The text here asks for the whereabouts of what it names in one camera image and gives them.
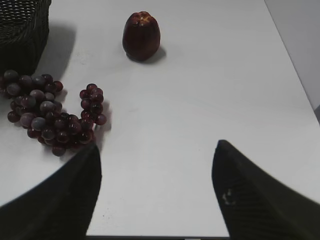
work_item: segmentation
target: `red grape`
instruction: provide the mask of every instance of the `red grape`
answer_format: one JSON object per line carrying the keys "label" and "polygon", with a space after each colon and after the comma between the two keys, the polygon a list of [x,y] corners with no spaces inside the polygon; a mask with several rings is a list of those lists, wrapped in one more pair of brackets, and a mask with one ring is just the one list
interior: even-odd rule
{"label": "red grape", "polygon": [[7,89],[0,89],[0,94],[5,99],[11,99],[12,96],[8,93]]}
{"label": "red grape", "polygon": [[38,137],[38,142],[41,143],[41,144],[45,144],[46,143],[42,136]]}
{"label": "red grape", "polygon": [[36,130],[32,129],[31,127],[28,128],[28,130],[26,131],[26,134],[31,139],[37,139],[38,137],[41,136],[41,132],[40,131],[36,131]]}
{"label": "red grape", "polygon": [[101,93],[95,92],[91,94],[91,100],[96,103],[102,103],[104,101],[104,96]]}
{"label": "red grape", "polygon": [[43,117],[35,117],[31,122],[31,127],[36,131],[42,131],[46,127],[46,120]]}
{"label": "red grape", "polygon": [[94,83],[90,83],[90,84],[88,84],[87,86],[86,86],[86,90],[88,91],[88,93],[91,93],[91,91],[93,90],[93,89],[96,89],[98,86],[97,85],[95,85]]}
{"label": "red grape", "polygon": [[22,114],[20,118],[20,123],[23,127],[29,128],[31,127],[32,120],[35,118],[35,115],[31,112],[26,112]]}
{"label": "red grape", "polygon": [[94,121],[91,118],[81,118],[80,124],[82,130],[90,130],[94,127]]}
{"label": "red grape", "polygon": [[79,95],[80,95],[81,99],[87,99],[90,97],[90,94],[88,93],[88,91],[86,89],[81,90]]}
{"label": "red grape", "polygon": [[70,114],[70,115],[68,116],[68,121],[69,121],[69,123],[70,123],[70,122],[73,122],[73,121],[78,122],[78,121],[79,121],[79,118],[78,118],[76,115],[74,115],[74,114]]}
{"label": "red grape", "polygon": [[47,84],[51,84],[54,81],[54,78],[50,74],[42,74],[42,77]]}
{"label": "red grape", "polygon": [[24,96],[17,96],[14,101],[17,105],[21,106],[21,100]]}
{"label": "red grape", "polygon": [[101,114],[104,110],[104,107],[101,103],[94,102],[91,104],[90,111],[94,114]]}
{"label": "red grape", "polygon": [[40,104],[40,111],[43,113],[48,113],[54,111],[56,108],[56,105],[52,103],[51,101],[43,101]]}
{"label": "red grape", "polygon": [[65,129],[68,125],[68,121],[63,117],[58,117],[54,121],[54,127],[58,130]]}
{"label": "red grape", "polygon": [[11,96],[17,96],[21,92],[21,87],[17,83],[10,83],[8,86],[6,86],[6,91]]}
{"label": "red grape", "polygon": [[16,104],[15,101],[10,102],[10,108],[11,108],[13,111],[16,110],[16,107],[17,107],[17,104]]}
{"label": "red grape", "polygon": [[79,122],[77,121],[73,121],[71,123],[69,123],[68,126],[68,131],[70,132],[70,134],[72,135],[76,135],[81,131],[81,125]]}
{"label": "red grape", "polygon": [[3,77],[7,83],[14,83],[18,81],[19,74],[14,70],[7,70],[4,72]]}
{"label": "red grape", "polygon": [[23,88],[32,89],[33,88],[33,80],[32,77],[28,75],[22,75],[19,78],[19,84]]}
{"label": "red grape", "polygon": [[56,140],[59,143],[65,144],[69,141],[69,139],[70,139],[69,134],[66,131],[60,131],[56,135]]}
{"label": "red grape", "polygon": [[102,91],[102,89],[99,88],[99,87],[96,87],[96,88],[92,89],[91,94],[95,94],[95,93],[104,95],[104,91]]}
{"label": "red grape", "polygon": [[84,109],[84,110],[89,110],[90,107],[91,107],[91,100],[89,98],[84,98],[82,99],[81,101],[81,107]]}
{"label": "red grape", "polygon": [[52,140],[55,138],[55,136],[55,130],[51,127],[46,127],[41,133],[41,137],[43,137],[45,140]]}
{"label": "red grape", "polygon": [[45,97],[44,92],[39,89],[32,90],[29,95],[34,97],[37,102],[41,102]]}
{"label": "red grape", "polygon": [[48,146],[53,146],[57,143],[56,139],[51,139],[51,140],[44,140],[45,144],[47,144]]}
{"label": "red grape", "polygon": [[62,113],[61,113],[61,117],[64,118],[64,119],[68,119],[69,113],[62,112]]}
{"label": "red grape", "polygon": [[20,121],[20,115],[16,113],[15,111],[11,111],[8,113],[8,120],[11,123],[17,123]]}
{"label": "red grape", "polygon": [[36,105],[37,101],[34,96],[24,96],[21,99],[21,105],[27,109],[33,108]]}
{"label": "red grape", "polygon": [[66,153],[66,148],[61,145],[54,145],[52,147],[52,153],[56,155],[57,157],[61,157],[63,154]]}
{"label": "red grape", "polygon": [[43,76],[35,76],[32,83],[36,89],[42,89],[46,85],[46,79]]}
{"label": "red grape", "polygon": [[64,85],[62,84],[62,82],[60,81],[54,81],[53,82],[55,84],[55,91],[58,93],[58,92],[61,92],[62,89],[64,89]]}
{"label": "red grape", "polygon": [[90,143],[92,139],[92,135],[89,131],[84,131],[84,132],[81,132],[79,135],[78,135],[78,140],[80,143],[82,144],[88,144]]}
{"label": "red grape", "polygon": [[98,115],[96,118],[95,124],[104,125],[107,122],[107,117],[103,114]]}
{"label": "red grape", "polygon": [[44,91],[47,92],[47,93],[54,94],[56,90],[57,90],[57,87],[56,87],[56,85],[54,83],[47,83],[44,86]]}

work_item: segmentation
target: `white table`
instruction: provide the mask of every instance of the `white table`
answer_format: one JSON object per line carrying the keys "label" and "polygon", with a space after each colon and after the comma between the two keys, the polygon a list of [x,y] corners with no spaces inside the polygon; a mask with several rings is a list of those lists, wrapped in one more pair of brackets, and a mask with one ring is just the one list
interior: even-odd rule
{"label": "white table", "polygon": [[[122,49],[124,24],[141,10],[161,30],[149,64]],[[61,78],[68,112],[80,114],[91,82],[112,107],[89,235],[228,236],[211,180],[219,139],[320,201],[319,124],[263,0],[55,0],[50,27],[38,72]],[[0,118],[2,205],[70,156]]]}

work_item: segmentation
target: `grape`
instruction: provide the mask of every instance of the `grape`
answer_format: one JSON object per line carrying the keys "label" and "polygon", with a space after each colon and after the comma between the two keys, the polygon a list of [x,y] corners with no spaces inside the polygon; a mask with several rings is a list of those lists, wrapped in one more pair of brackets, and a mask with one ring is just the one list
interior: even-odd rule
{"label": "grape", "polygon": [[34,96],[23,96],[21,99],[22,107],[27,109],[33,108],[36,105],[37,101]]}
{"label": "grape", "polygon": [[57,112],[61,112],[61,110],[62,110],[62,104],[60,103],[60,102],[58,102],[58,101],[53,101],[53,103],[54,103],[54,105],[55,105],[55,110],[57,111]]}
{"label": "grape", "polygon": [[33,84],[36,88],[42,89],[46,85],[46,79],[43,76],[36,76],[32,79]]}
{"label": "grape", "polygon": [[46,92],[44,94],[45,100],[53,102],[55,100],[55,95],[53,95],[51,92]]}
{"label": "grape", "polygon": [[101,103],[94,102],[91,104],[90,110],[94,114],[101,114],[104,110],[104,107],[102,106]]}
{"label": "grape", "polygon": [[60,81],[54,81],[53,82],[55,84],[55,91],[58,93],[58,92],[61,92],[62,89],[64,89],[64,85],[62,84],[62,82]]}
{"label": "grape", "polygon": [[32,89],[34,86],[32,77],[30,77],[28,75],[22,75],[19,78],[19,84],[21,85],[21,87],[27,88],[27,89]]}
{"label": "grape", "polygon": [[51,84],[54,81],[54,78],[50,74],[42,74],[42,77],[45,79],[47,84]]}
{"label": "grape", "polygon": [[61,157],[63,154],[65,154],[65,152],[66,152],[66,148],[61,145],[54,145],[52,148],[52,153],[57,157]]}
{"label": "grape", "polygon": [[90,98],[93,102],[100,104],[104,101],[104,96],[98,92],[92,93]]}
{"label": "grape", "polygon": [[5,99],[11,99],[12,96],[8,93],[7,89],[0,89],[0,94]]}
{"label": "grape", "polygon": [[56,111],[50,111],[45,115],[45,123],[47,125],[53,125],[55,123],[56,118],[60,117],[60,114]]}
{"label": "grape", "polygon": [[92,89],[91,94],[95,94],[95,93],[101,94],[102,96],[104,95],[104,91],[102,91],[102,89],[99,87]]}
{"label": "grape", "polygon": [[29,136],[29,138],[31,139],[37,139],[38,137],[40,137],[41,132],[40,131],[36,131],[34,129],[32,129],[31,127],[28,128],[28,130],[26,131],[26,134]]}
{"label": "grape", "polygon": [[51,101],[43,101],[40,104],[40,111],[43,113],[52,112],[55,110],[55,108],[56,108],[56,105]]}
{"label": "grape", "polygon": [[19,79],[19,74],[14,70],[7,70],[4,72],[3,77],[7,83],[15,83]]}
{"label": "grape", "polygon": [[66,128],[68,125],[68,121],[63,118],[63,117],[58,117],[55,121],[54,121],[54,127],[58,130],[62,130],[64,128]]}
{"label": "grape", "polygon": [[52,140],[56,136],[55,130],[51,127],[46,127],[41,133],[41,137],[45,140]]}
{"label": "grape", "polygon": [[35,117],[31,122],[31,127],[36,131],[42,131],[46,127],[46,120],[43,117]]}
{"label": "grape", "polygon": [[20,123],[23,127],[29,128],[31,127],[31,122],[35,118],[35,115],[31,112],[26,112],[22,114],[20,118]]}
{"label": "grape", "polygon": [[90,143],[92,139],[92,135],[89,131],[84,131],[84,132],[81,132],[79,135],[78,135],[78,140],[80,143],[82,144],[88,144]]}
{"label": "grape", "polygon": [[23,114],[28,113],[29,110],[28,110],[27,108],[23,107],[23,106],[17,106],[17,107],[15,108],[15,112],[16,112],[18,115],[22,116]]}
{"label": "grape", "polygon": [[96,88],[97,88],[97,85],[95,85],[94,83],[90,83],[86,86],[86,90],[88,91],[88,93],[91,93],[91,91]]}
{"label": "grape", "polygon": [[70,134],[72,135],[76,135],[81,131],[81,125],[79,122],[77,121],[73,121],[71,123],[69,123],[68,126],[68,131],[70,132]]}
{"label": "grape", "polygon": [[69,114],[66,113],[66,112],[62,112],[62,113],[61,113],[61,117],[64,118],[64,119],[68,119]]}
{"label": "grape", "polygon": [[92,119],[93,121],[95,121],[97,119],[97,115],[90,112],[90,111],[86,111],[86,110],[83,110],[81,112],[81,118],[83,119]]}
{"label": "grape", "polygon": [[80,124],[82,130],[90,130],[94,127],[94,121],[90,118],[81,118]]}
{"label": "grape", "polygon": [[74,121],[78,122],[79,118],[76,115],[70,114],[68,116],[68,121],[69,121],[69,123],[74,122]]}
{"label": "grape", "polygon": [[38,137],[38,142],[41,143],[41,144],[45,144],[46,143],[42,136]]}
{"label": "grape", "polygon": [[21,106],[21,100],[24,96],[17,96],[14,101],[17,105]]}
{"label": "grape", "polygon": [[89,97],[90,97],[90,94],[88,93],[88,91],[86,89],[81,90],[81,92],[80,92],[81,99],[87,99]]}
{"label": "grape", "polygon": [[11,96],[17,96],[19,95],[20,91],[21,91],[21,87],[17,84],[17,83],[10,83],[7,87],[6,87],[6,91],[8,92],[8,94],[10,94]]}
{"label": "grape", "polygon": [[90,107],[91,107],[91,100],[89,98],[84,98],[82,99],[81,101],[81,107],[84,109],[84,110],[89,110]]}
{"label": "grape", "polygon": [[56,89],[57,89],[57,87],[54,83],[48,83],[44,87],[45,92],[52,93],[52,94],[55,93]]}
{"label": "grape", "polygon": [[41,102],[45,97],[44,92],[39,89],[32,90],[29,95],[34,97],[37,102]]}
{"label": "grape", "polygon": [[103,114],[98,115],[95,120],[95,124],[97,125],[104,125],[107,122],[107,117]]}
{"label": "grape", "polygon": [[8,120],[11,123],[16,123],[20,121],[20,115],[16,113],[15,111],[11,111],[8,113]]}
{"label": "grape", "polygon": [[44,140],[45,144],[47,144],[48,146],[53,146],[57,143],[57,140],[55,139],[51,139],[51,140]]}
{"label": "grape", "polygon": [[11,108],[13,111],[16,110],[16,107],[17,107],[17,104],[16,104],[15,101],[10,102],[10,108]]}
{"label": "grape", "polygon": [[60,131],[56,135],[56,140],[59,143],[65,144],[69,141],[69,139],[70,139],[69,134],[66,131]]}

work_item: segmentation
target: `bunch of grapes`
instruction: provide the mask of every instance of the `bunch of grapes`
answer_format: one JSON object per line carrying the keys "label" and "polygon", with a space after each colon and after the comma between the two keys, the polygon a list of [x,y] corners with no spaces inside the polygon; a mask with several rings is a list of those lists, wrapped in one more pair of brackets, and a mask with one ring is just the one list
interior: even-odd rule
{"label": "bunch of grapes", "polygon": [[103,112],[103,91],[91,83],[80,92],[83,111],[81,119],[62,111],[56,95],[64,88],[49,74],[31,77],[7,70],[0,76],[0,93],[12,99],[11,123],[20,122],[27,135],[40,143],[51,146],[52,153],[62,156],[66,149],[79,149],[94,142],[94,124],[104,125],[107,118]]}

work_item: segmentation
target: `dark basket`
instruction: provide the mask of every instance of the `dark basket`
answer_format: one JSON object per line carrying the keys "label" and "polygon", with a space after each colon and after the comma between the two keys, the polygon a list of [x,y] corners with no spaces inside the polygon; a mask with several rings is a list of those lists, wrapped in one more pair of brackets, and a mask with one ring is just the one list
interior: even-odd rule
{"label": "dark basket", "polygon": [[0,74],[32,75],[46,46],[51,0],[0,0]]}

